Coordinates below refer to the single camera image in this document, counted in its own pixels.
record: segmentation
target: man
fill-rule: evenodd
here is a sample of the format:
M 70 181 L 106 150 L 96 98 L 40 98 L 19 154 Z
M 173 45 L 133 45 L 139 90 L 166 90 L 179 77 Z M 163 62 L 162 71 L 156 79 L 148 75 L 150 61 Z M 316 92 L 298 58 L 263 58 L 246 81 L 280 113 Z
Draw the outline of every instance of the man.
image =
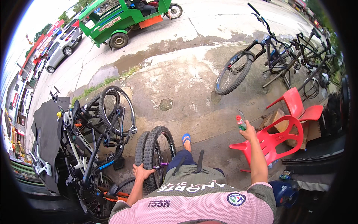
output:
M 133 0 L 133 2 L 136 9 L 139 9 L 143 12 L 150 12 L 150 14 L 155 13 L 155 7 L 152 5 L 145 4 L 147 3 L 145 0 Z
M 127 202 L 118 201 L 109 224 L 116 223 L 270 223 L 275 197 L 267 183 L 267 164 L 253 126 L 239 133 L 251 144 L 251 186 L 240 191 L 226 184 L 216 169 L 193 164 L 190 135 L 183 136 L 185 150 L 170 162 L 164 184 L 142 199 L 143 181 L 155 172 L 133 165 L 136 177 Z

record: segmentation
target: tricycle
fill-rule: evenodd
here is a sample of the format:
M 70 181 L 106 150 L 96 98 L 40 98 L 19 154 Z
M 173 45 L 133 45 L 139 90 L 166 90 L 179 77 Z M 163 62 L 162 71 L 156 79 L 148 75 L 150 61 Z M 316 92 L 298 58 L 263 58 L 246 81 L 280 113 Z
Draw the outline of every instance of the tricycle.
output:
M 162 15 L 176 19 L 182 15 L 182 8 L 171 0 L 154 0 L 147 5 L 155 7 L 155 13 L 146 15 L 136 9 L 130 0 L 96 0 L 90 3 L 79 16 L 80 28 L 98 48 L 103 43 L 110 48 L 122 48 L 128 43 L 128 32 L 148 27 L 163 20 Z M 84 23 L 89 17 L 94 25 Z

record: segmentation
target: cycling jersey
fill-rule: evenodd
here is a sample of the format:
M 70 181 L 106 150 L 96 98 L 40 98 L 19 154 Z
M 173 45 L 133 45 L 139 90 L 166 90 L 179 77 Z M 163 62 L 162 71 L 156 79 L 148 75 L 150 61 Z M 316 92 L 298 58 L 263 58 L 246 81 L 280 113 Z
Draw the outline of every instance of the cycling jersey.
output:
M 270 223 L 274 221 L 275 197 L 271 185 L 252 184 L 242 191 L 226 184 L 217 170 L 196 165 L 168 171 L 164 184 L 132 207 L 118 201 L 109 224 L 116 223 Z

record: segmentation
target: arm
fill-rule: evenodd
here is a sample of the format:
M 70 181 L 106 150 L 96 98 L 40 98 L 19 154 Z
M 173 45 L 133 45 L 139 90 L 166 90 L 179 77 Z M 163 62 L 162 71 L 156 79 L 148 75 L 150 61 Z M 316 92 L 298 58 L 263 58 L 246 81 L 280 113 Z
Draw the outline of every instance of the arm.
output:
M 127 199 L 127 204 L 132 206 L 143 197 L 143 182 L 149 177 L 150 174 L 155 172 L 155 169 L 145 170 L 143 164 L 136 166 L 133 164 L 133 174 L 135 176 L 133 189 Z
M 251 184 L 257 182 L 266 182 L 268 177 L 268 169 L 265 156 L 263 155 L 260 143 L 256 137 L 256 131 L 253 126 L 246 120 L 246 131 L 240 130 L 239 133 L 244 136 L 251 145 Z

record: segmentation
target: navy shorts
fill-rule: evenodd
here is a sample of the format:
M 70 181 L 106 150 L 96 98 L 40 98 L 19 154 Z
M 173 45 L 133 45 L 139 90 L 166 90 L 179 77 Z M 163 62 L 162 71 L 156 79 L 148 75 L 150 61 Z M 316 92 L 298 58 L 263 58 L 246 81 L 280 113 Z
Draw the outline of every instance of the navy shorts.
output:
M 188 150 L 183 149 L 176 153 L 174 159 L 166 167 L 166 172 L 168 172 L 170 169 L 174 167 L 177 167 L 183 157 L 185 157 L 185 160 L 182 165 L 197 165 L 197 163 L 194 162 L 192 154 Z M 219 168 L 214 168 L 214 169 L 224 175 L 224 172 L 221 169 Z

